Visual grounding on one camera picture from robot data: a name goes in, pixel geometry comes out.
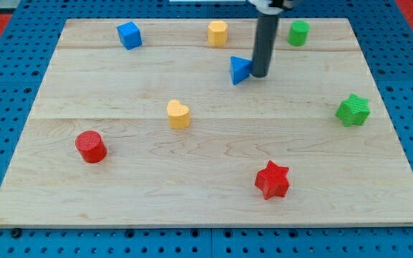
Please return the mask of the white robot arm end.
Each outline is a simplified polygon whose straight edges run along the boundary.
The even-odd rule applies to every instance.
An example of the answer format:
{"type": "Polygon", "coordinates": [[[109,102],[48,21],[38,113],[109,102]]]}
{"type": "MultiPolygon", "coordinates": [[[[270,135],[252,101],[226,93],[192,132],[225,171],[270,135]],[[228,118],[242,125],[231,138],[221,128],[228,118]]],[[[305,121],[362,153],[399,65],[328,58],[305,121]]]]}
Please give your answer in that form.
{"type": "Polygon", "coordinates": [[[260,13],[277,15],[294,9],[302,0],[248,0],[260,13]]]}

